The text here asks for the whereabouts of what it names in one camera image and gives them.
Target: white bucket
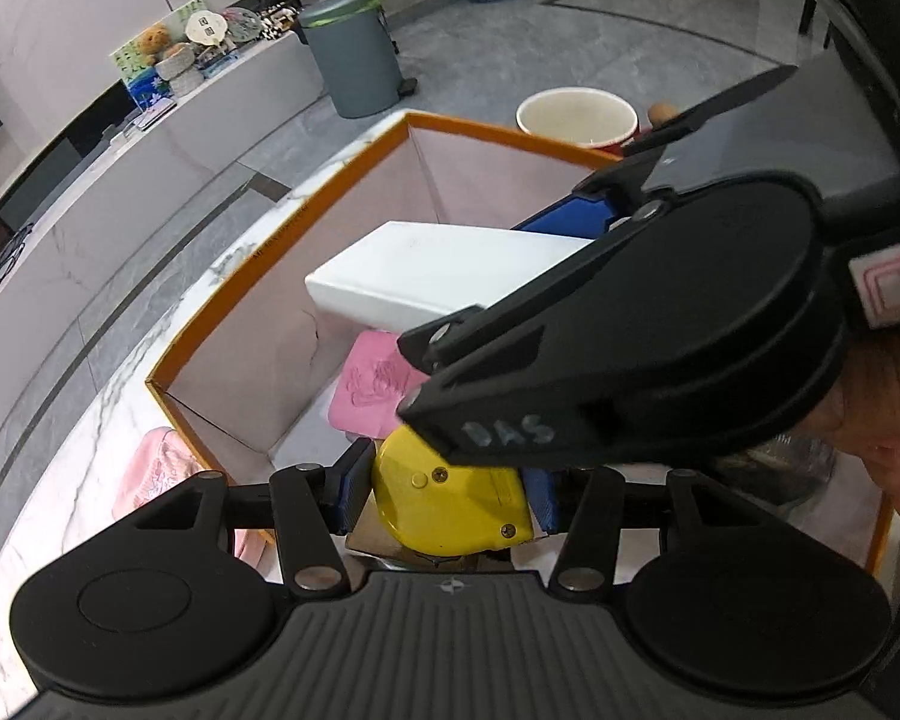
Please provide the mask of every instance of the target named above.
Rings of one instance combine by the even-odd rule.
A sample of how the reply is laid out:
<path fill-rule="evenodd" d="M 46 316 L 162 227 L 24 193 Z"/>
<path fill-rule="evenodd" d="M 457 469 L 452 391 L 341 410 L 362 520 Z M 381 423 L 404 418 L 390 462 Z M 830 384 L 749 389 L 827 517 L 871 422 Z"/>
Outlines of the white bucket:
<path fill-rule="evenodd" d="M 564 86 L 526 98 L 517 125 L 530 135 L 616 151 L 639 127 L 634 107 L 602 89 Z"/>

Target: stuffed toy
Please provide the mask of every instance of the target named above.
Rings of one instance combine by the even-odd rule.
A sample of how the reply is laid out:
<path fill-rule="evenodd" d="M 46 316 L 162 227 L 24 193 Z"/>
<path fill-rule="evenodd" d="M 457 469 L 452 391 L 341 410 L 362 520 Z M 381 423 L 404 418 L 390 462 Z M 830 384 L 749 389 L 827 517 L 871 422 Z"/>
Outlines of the stuffed toy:
<path fill-rule="evenodd" d="M 146 64 L 152 65 L 157 61 L 157 55 L 170 45 L 173 39 L 162 23 L 148 26 L 137 38 L 137 49 L 146 57 Z"/>

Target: pink cloth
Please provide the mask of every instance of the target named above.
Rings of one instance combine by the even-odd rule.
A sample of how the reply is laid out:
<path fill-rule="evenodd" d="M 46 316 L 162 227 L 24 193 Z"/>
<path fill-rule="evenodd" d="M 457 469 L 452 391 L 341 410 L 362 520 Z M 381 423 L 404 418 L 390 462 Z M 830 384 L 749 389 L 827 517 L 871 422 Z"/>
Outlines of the pink cloth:
<path fill-rule="evenodd" d="M 126 517 L 145 503 L 193 476 L 202 468 L 178 432 L 173 428 L 149 431 L 130 458 L 113 504 L 114 519 Z M 234 532 L 234 553 L 256 566 L 266 543 L 256 531 Z"/>
<path fill-rule="evenodd" d="M 337 430 L 385 439 L 400 426 L 396 407 L 429 377 L 404 359 L 396 338 L 381 330 L 357 336 L 330 401 L 328 418 Z"/>

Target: human hand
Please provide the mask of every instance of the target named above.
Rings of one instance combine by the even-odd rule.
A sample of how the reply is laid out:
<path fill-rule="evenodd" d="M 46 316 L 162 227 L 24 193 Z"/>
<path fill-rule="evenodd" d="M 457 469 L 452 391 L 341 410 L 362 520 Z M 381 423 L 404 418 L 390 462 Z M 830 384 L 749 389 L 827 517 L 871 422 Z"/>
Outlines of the human hand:
<path fill-rule="evenodd" d="M 900 514 L 900 328 L 852 341 L 837 384 L 800 427 L 863 460 Z"/>

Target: trash can lid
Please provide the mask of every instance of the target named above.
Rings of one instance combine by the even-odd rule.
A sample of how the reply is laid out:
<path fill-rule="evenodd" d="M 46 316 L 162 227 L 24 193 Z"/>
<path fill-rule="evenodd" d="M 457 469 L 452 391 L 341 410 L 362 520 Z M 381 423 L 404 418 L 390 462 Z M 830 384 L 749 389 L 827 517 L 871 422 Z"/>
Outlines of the trash can lid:
<path fill-rule="evenodd" d="M 300 25 L 327 26 L 378 7 L 380 0 L 320 0 L 300 11 Z"/>

